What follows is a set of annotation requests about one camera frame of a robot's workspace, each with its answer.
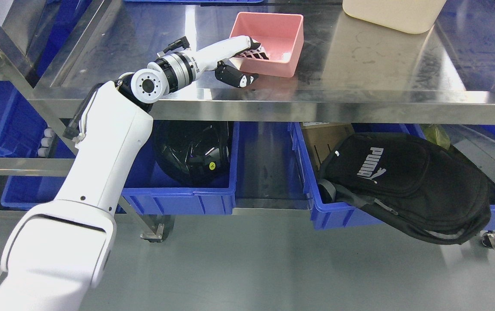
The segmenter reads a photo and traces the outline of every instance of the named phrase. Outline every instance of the zipper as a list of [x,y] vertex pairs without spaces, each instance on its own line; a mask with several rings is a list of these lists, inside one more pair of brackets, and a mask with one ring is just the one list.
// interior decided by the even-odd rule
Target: zipper
[[392,213],[393,215],[395,215],[395,216],[399,215],[399,213],[397,213],[397,211],[396,211],[396,210],[394,210],[394,209],[392,209],[391,207],[389,207],[389,206],[387,206],[387,205],[383,204],[380,200],[378,200],[378,199],[374,199],[374,202],[375,202],[376,204],[378,204],[379,206],[381,206],[381,208],[383,208],[384,210],[387,210],[388,212]]

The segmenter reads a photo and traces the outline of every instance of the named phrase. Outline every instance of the black backpack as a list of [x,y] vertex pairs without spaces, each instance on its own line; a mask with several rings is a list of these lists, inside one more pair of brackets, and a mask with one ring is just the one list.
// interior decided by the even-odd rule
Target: black backpack
[[419,240],[462,244],[489,222],[489,183],[427,140],[356,133],[322,163],[322,201],[344,201]]

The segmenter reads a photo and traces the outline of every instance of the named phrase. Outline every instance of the cardboard box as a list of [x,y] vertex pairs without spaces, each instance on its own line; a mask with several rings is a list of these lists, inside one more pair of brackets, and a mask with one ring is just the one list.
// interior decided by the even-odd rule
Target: cardboard box
[[332,148],[354,133],[350,123],[301,122],[300,124],[315,173]]

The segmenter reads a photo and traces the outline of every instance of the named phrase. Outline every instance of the metal table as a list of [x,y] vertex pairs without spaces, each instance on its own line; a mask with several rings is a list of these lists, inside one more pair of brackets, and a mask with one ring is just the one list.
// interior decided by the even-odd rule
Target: metal table
[[[243,161],[253,165],[239,173],[240,207],[306,209],[300,181],[292,179],[297,168],[284,124],[263,121],[495,124],[494,0],[449,0],[420,35],[346,16],[334,0],[251,6],[93,0],[25,96],[61,134],[60,119],[72,117],[92,85],[145,67],[184,34],[194,49],[227,38],[241,11],[304,16],[295,76],[262,76],[234,89],[206,73],[151,112],[156,119],[260,122],[246,124],[255,134],[242,142]],[[71,163],[0,159],[0,175],[66,175]]]

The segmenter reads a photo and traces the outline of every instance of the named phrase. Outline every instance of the yellow plastic bag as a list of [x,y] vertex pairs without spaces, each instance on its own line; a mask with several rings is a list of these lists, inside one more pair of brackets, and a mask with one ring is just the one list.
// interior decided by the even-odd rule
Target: yellow plastic bag
[[445,149],[450,148],[451,139],[440,124],[421,124],[420,127],[427,140]]

